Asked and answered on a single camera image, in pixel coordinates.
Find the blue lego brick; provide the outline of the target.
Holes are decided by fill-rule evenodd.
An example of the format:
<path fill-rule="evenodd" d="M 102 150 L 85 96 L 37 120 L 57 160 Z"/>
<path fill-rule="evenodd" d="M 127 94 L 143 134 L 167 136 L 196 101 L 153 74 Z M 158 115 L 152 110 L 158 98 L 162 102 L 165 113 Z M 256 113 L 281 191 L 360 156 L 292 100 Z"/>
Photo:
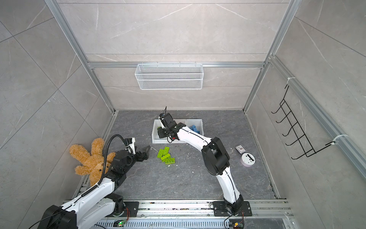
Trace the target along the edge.
<path fill-rule="evenodd" d="M 196 133 L 200 134 L 200 131 L 197 129 L 197 127 L 196 127 L 195 125 L 192 125 L 192 126 L 190 127 L 190 129 L 191 129 L 192 131 L 194 131 L 194 132 L 196 132 Z"/>

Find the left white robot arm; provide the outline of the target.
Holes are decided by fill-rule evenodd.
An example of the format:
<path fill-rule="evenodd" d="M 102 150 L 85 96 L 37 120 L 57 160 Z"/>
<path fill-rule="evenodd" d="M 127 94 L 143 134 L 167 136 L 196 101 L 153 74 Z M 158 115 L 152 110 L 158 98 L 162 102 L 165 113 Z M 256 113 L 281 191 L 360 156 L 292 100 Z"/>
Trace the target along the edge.
<path fill-rule="evenodd" d="M 81 162 L 75 170 L 89 175 L 91 187 L 61 206 L 52 205 L 36 222 L 39 229 L 89 229 L 108 216 L 121 216 L 126 208 L 123 196 L 115 191 L 136 162 L 149 158 L 150 146 L 137 150 L 135 138 L 113 135 L 108 143 L 97 138 L 91 152 L 81 145 L 70 147 L 72 157 Z"/>

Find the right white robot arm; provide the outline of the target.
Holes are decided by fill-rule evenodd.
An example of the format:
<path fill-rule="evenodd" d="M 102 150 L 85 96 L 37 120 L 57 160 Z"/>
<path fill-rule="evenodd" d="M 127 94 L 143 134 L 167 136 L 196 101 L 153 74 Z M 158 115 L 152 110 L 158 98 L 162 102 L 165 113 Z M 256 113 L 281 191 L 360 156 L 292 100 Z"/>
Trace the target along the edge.
<path fill-rule="evenodd" d="M 160 138 L 180 140 L 198 149 L 203 156 L 207 171 L 216 176 L 224 196 L 226 210 L 231 215 L 241 211 L 244 199 L 238 191 L 230 171 L 230 156 L 218 137 L 208 138 L 191 130 L 183 123 L 176 123 L 170 113 L 159 114 L 161 127 L 158 128 Z"/>

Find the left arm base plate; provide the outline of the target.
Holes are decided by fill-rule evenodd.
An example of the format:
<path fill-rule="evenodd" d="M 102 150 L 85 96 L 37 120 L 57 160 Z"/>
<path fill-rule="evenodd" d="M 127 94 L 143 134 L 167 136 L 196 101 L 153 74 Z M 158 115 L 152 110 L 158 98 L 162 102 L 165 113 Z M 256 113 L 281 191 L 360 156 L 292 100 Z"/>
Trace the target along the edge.
<path fill-rule="evenodd" d="M 112 213 L 114 217 L 137 217 L 139 209 L 138 201 L 119 202 L 115 204 L 115 209 Z"/>

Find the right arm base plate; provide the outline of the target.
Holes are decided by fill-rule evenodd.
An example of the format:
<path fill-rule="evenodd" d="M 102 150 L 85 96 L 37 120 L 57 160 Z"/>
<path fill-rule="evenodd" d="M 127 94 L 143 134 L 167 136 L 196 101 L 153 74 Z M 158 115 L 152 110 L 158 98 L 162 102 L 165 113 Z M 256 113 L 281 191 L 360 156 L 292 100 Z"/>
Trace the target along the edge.
<path fill-rule="evenodd" d="M 211 204 L 211 209 L 214 212 L 215 217 L 228 217 L 243 215 L 244 217 L 252 216 L 251 206 L 248 201 L 243 201 L 242 203 L 235 203 L 231 205 L 225 201 L 214 201 Z"/>

